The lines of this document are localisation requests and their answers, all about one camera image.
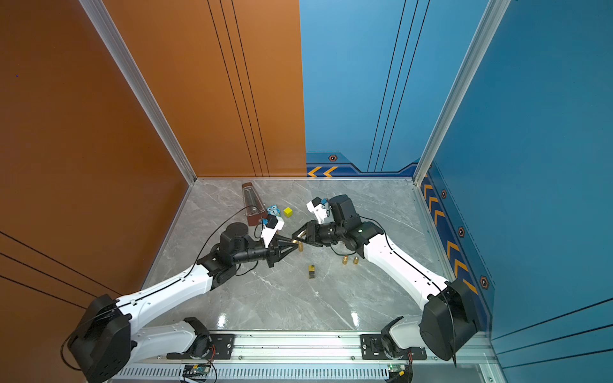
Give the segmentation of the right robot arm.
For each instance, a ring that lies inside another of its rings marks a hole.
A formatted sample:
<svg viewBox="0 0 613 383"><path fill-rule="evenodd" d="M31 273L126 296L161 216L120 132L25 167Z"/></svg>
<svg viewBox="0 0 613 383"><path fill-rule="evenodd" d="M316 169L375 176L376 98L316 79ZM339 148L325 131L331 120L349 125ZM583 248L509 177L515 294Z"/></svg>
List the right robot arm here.
<svg viewBox="0 0 613 383"><path fill-rule="evenodd" d="M418 332L425 346L444 361L456 361L457 352L481 329L473 292L461 280L449 281L418 263L400 249L378 221L359 215L351 198L316 197L307 202L314 219L293 238L316 247L342 243L360 258L385 271L421 309L421 322L399 317L381 331L385 352L400 359Z"/></svg>

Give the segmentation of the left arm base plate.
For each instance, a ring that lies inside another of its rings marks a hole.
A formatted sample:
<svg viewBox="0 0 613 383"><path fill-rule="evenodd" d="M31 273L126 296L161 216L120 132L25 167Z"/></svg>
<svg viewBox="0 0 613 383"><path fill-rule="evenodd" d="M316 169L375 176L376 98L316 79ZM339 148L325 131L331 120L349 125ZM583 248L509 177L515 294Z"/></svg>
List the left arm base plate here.
<svg viewBox="0 0 613 383"><path fill-rule="evenodd" d="M236 335L232 333L211 334L207 338L198 336L195 345L190 346L187 351L183 353L168 353L166 358L169 360L229 360L234 349L235 340Z"/></svg>

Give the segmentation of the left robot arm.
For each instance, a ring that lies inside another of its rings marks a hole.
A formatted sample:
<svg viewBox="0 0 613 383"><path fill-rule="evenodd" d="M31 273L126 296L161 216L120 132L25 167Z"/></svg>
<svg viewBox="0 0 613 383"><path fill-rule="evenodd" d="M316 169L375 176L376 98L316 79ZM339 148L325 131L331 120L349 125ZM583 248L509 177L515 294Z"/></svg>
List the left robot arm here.
<svg viewBox="0 0 613 383"><path fill-rule="evenodd" d="M218 244L187 270L131 295L102 295L86 308L65 341L88 382L105 382L131 362L163 354L203 357L208 330L195 318L147 329L153 319L181 303L220 287L236 276L242 263L265 261L272 267L299 248L275 229L264 228L254 240L244 223L231 223Z"/></svg>

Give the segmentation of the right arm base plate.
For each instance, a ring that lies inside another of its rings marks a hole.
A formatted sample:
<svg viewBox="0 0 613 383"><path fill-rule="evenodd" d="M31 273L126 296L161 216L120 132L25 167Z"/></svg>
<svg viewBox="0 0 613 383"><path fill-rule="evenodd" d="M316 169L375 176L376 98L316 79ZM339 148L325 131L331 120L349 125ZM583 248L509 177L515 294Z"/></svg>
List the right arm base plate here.
<svg viewBox="0 0 613 383"><path fill-rule="evenodd" d="M360 346L364 360L413 360L425 361L426 349L409 347L401 349L388 335L361 334Z"/></svg>

